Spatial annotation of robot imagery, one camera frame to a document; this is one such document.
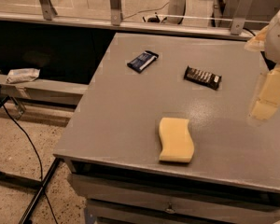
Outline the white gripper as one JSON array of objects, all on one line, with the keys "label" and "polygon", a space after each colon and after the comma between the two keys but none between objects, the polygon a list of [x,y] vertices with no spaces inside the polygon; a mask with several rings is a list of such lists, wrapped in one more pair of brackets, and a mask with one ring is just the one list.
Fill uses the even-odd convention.
[{"label": "white gripper", "polygon": [[[245,43],[248,51],[264,51],[266,57],[280,63],[280,10],[273,16],[269,26],[262,28]],[[280,64],[271,70],[257,96],[250,116],[258,120],[270,119],[280,107]]]}]

